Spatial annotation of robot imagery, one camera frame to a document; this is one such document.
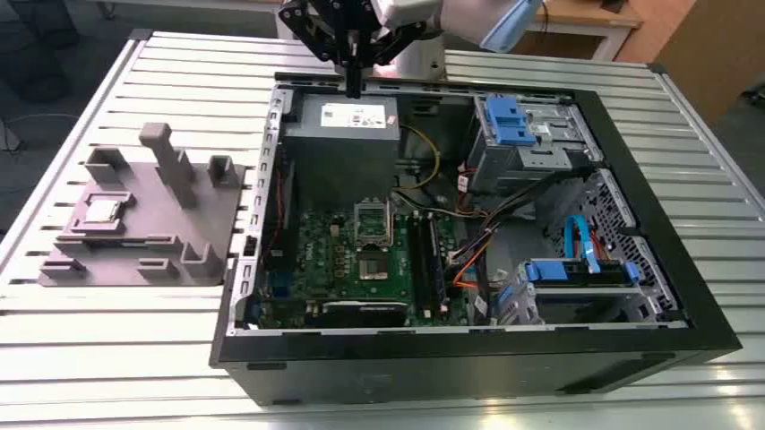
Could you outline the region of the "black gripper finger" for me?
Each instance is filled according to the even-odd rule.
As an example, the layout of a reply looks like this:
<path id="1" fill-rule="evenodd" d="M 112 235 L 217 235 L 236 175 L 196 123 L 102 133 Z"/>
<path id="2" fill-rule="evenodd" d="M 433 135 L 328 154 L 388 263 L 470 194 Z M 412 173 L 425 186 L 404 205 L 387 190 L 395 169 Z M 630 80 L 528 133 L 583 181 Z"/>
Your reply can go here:
<path id="1" fill-rule="evenodd" d="M 344 1 L 284 1 L 277 16 L 292 35 L 321 62 L 343 73 L 345 96 L 352 97 L 352 54 Z"/>
<path id="2" fill-rule="evenodd" d="M 423 21 L 407 24 L 388 31 L 379 39 L 371 36 L 371 29 L 357 31 L 357 42 L 352 57 L 352 97 L 360 96 L 365 70 L 375 65 L 387 65 L 404 48 L 420 37 L 427 29 Z"/>

